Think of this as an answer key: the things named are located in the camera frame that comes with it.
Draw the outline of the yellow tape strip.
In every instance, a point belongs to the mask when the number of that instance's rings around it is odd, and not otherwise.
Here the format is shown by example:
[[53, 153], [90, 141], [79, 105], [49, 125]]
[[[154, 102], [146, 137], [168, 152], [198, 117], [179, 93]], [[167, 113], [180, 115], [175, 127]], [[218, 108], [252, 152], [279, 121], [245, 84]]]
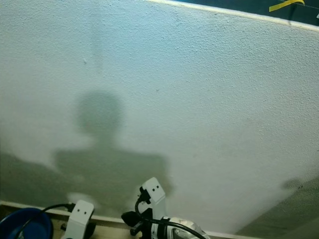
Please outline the yellow tape strip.
[[273, 5], [273, 6], [269, 6], [269, 12], [273, 12], [279, 9], [282, 9], [284, 7], [290, 6], [292, 4], [302, 4], [305, 5], [305, 0], [279, 0], [280, 2]]

